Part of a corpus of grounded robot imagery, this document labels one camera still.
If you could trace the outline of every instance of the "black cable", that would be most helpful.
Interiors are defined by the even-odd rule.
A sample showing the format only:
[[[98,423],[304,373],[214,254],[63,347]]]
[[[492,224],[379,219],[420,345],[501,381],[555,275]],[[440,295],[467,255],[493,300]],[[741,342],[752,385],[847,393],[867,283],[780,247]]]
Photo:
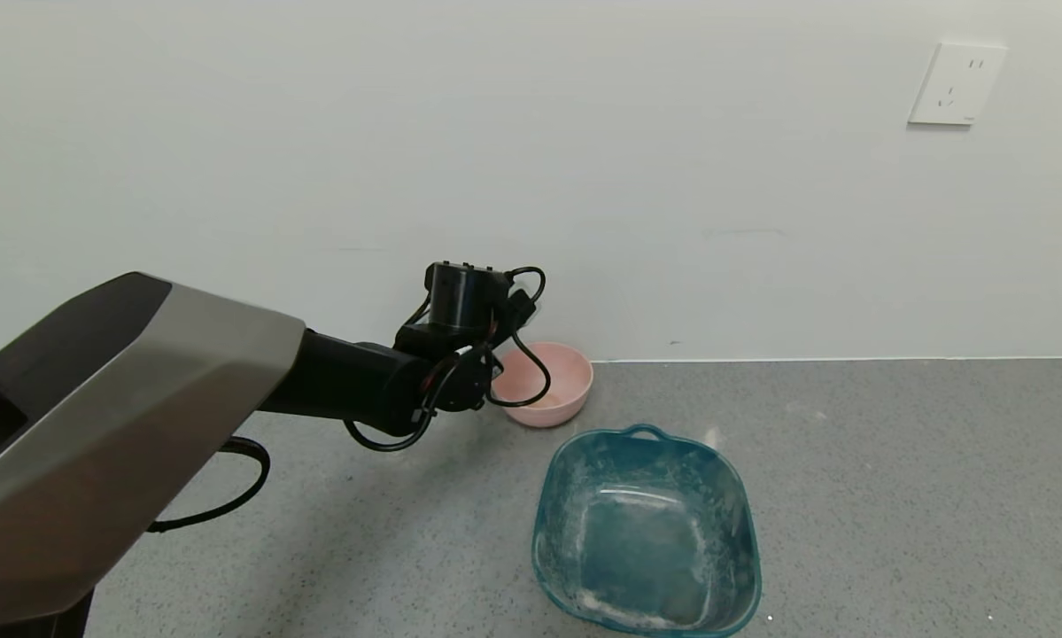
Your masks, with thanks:
[[[348,432],[349,436],[353,436],[354,441],[357,441],[358,445],[361,445],[362,448],[372,449],[374,452],[399,452],[401,449],[409,448],[409,446],[412,446],[414,443],[419,441],[421,437],[424,436],[424,433],[428,431],[429,424],[432,423],[432,416],[436,412],[436,400],[441,399],[441,393],[443,392],[443,389],[445,389],[445,385],[448,384],[448,380],[452,378],[462,363],[479,357],[479,352],[485,350],[486,344],[477,344],[472,347],[470,350],[463,352],[463,355],[457,359],[457,363],[452,364],[452,367],[449,368],[448,373],[442,377],[441,382],[436,384],[435,391],[430,393],[428,397],[425,397],[425,401],[421,406],[421,410],[423,411],[421,424],[417,425],[416,432],[410,433],[408,438],[397,441],[396,443],[377,443],[376,441],[367,438],[363,435],[363,433],[358,431],[357,424],[349,419],[343,420],[345,424],[345,431]]]
[[[250,438],[234,436],[227,439],[227,443],[224,443],[219,451],[226,453],[239,453],[240,456],[247,456],[258,461],[259,477],[255,480],[255,484],[251,485],[251,487],[249,487],[243,494],[240,494],[240,496],[236,496],[230,501],[227,501],[227,503],[224,503],[219,507],[208,510],[208,512],[193,514],[193,516],[190,517],[173,518],[173,520],[170,521],[153,521],[152,524],[149,525],[149,532],[154,534],[173,532],[174,529],[210,521],[212,518],[222,517],[223,514],[227,514],[243,503],[246,503],[246,501],[251,501],[253,496],[259,494],[259,489],[262,489],[263,483],[267,482],[267,476],[271,473],[271,455],[270,453],[267,453],[267,448],[263,448],[262,445],[259,445]]]
[[[547,274],[542,271],[542,268],[537,265],[524,265],[523,268],[515,268],[514,271],[507,271],[504,274],[514,281],[518,275],[526,275],[528,272],[534,272],[535,275],[538,275],[538,290],[535,291],[534,295],[531,295],[531,303],[538,303],[542,292],[547,290]]]
[[[409,318],[405,320],[406,326],[409,324],[416,324],[421,321],[421,316],[424,316],[425,312],[429,311],[429,303],[432,301],[432,293],[424,295],[424,301],[421,303],[419,308],[416,308],[416,312],[413,312]]]
[[[539,370],[542,370],[542,376],[543,376],[542,391],[538,391],[538,394],[531,396],[530,399],[502,400],[502,399],[496,399],[495,395],[491,393],[491,386],[487,386],[487,400],[490,400],[490,402],[492,403],[499,404],[499,407],[503,408],[523,408],[526,407],[527,404],[536,402],[536,400],[539,400],[542,399],[542,397],[547,396],[547,392],[550,392],[550,370],[547,370],[546,363],[543,363],[542,359],[538,359],[538,356],[536,356],[534,351],[531,351],[530,347],[527,347],[526,344],[523,343],[523,340],[519,339],[518,330],[511,331],[511,340],[513,340],[515,345],[519,347],[519,350],[523,350],[523,355],[527,355],[527,358],[530,359],[531,362],[535,364],[535,366],[538,366]]]

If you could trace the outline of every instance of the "electrical outlet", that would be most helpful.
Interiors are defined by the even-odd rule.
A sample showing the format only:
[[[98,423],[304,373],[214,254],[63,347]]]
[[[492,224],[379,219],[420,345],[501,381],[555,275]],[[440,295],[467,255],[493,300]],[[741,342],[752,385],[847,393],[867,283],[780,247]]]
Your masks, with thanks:
[[[908,121],[975,124],[1007,56],[1005,47],[940,45]]]

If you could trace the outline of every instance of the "gray floor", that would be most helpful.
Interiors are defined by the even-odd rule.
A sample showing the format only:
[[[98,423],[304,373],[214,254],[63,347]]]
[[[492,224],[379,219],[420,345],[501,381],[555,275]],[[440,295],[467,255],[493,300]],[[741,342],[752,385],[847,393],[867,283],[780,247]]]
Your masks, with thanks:
[[[232,516],[147,536],[88,634],[619,635],[531,572],[551,453],[649,420],[744,478],[765,593],[740,635],[1062,635],[1062,360],[609,364],[571,424],[442,416],[405,453],[259,415],[275,471]],[[211,461],[171,513],[253,478]]]

